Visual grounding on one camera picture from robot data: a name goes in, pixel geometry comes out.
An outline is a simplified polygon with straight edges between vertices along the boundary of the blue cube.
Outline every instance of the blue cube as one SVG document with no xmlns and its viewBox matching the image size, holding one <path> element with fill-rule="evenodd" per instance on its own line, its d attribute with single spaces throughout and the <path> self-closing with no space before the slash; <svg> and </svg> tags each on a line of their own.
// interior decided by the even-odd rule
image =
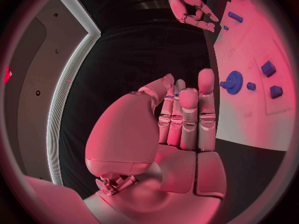
<svg viewBox="0 0 299 224">
<path fill-rule="evenodd" d="M 279 86 L 272 86 L 270 87 L 270 93 L 271 93 L 271 98 L 275 99 L 283 95 L 283 89 Z"/>
<path fill-rule="evenodd" d="M 271 61 L 267 61 L 262 66 L 262 71 L 267 77 L 270 77 L 271 75 L 273 75 L 276 72 L 276 69 L 275 69 L 274 65 L 271 63 Z"/>
</svg>

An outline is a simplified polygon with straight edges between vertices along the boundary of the robotic hand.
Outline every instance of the robotic hand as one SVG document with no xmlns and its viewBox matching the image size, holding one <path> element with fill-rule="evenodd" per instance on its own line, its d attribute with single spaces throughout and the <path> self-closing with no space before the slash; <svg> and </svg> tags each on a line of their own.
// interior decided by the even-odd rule
<svg viewBox="0 0 299 224">
<path fill-rule="evenodd" d="M 85 151 L 87 168 L 100 178 L 96 183 L 102 192 L 113 195 L 136 183 L 134 175 L 149 169 L 159 143 L 184 150 L 214 150 L 214 73 L 204 69 L 198 78 L 199 93 L 185 89 L 183 80 L 174 86 L 174 78 L 168 74 L 124 95 L 105 110 Z M 163 100 L 157 124 L 154 109 Z"/>
<path fill-rule="evenodd" d="M 204 21 L 200 21 L 203 13 L 207 14 L 211 20 L 218 22 L 219 19 L 215 16 L 212 10 L 204 4 L 202 0 L 168 0 L 172 12 L 174 13 L 177 20 L 182 23 L 187 23 L 208 31 L 214 32 L 215 24 L 206 23 Z M 195 6 L 196 14 L 188 15 L 185 7 L 185 3 Z"/>
</svg>

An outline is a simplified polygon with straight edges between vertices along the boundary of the red light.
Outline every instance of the red light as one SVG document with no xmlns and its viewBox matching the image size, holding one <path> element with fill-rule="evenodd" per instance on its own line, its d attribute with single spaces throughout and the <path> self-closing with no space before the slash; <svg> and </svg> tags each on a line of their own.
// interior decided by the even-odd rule
<svg viewBox="0 0 299 224">
<path fill-rule="evenodd" d="M 11 76 L 12 76 L 12 73 L 10 71 L 9 66 L 7 66 L 6 73 L 5 73 L 5 76 L 4 76 L 4 84 L 10 79 Z"/>
</svg>

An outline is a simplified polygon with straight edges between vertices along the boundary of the blue gear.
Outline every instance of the blue gear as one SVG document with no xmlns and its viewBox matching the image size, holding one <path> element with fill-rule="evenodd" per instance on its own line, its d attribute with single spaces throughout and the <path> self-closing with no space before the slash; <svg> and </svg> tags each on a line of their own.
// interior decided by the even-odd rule
<svg viewBox="0 0 299 224">
<path fill-rule="evenodd" d="M 226 78 L 226 90 L 231 95 L 237 94 L 243 85 L 243 76 L 238 71 L 233 71 L 229 74 L 229 76 Z"/>
</svg>

